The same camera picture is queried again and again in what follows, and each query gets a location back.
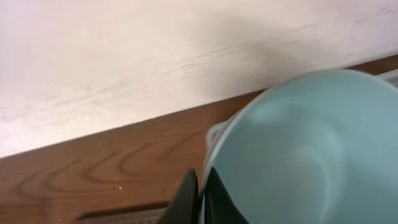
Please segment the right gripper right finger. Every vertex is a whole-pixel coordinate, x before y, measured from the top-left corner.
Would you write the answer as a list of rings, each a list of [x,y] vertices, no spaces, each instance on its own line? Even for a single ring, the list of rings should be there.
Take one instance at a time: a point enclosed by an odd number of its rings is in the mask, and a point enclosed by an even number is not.
[[[248,224],[235,207],[216,169],[211,168],[204,193],[205,224]]]

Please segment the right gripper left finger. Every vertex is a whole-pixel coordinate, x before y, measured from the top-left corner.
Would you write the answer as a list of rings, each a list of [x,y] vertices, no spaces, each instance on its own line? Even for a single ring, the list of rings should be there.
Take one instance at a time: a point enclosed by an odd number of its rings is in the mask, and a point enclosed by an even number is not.
[[[156,224],[197,224],[198,223],[198,179],[190,169],[182,180],[175,197]]]

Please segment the light blue bowl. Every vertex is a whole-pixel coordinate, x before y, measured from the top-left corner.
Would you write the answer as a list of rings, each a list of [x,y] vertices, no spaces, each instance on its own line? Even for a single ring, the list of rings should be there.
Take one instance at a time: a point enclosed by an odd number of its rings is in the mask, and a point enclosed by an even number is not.
[[[273,86],[216,138],[214,167],[249,223],[396,223],[397,88],[354,70]]]

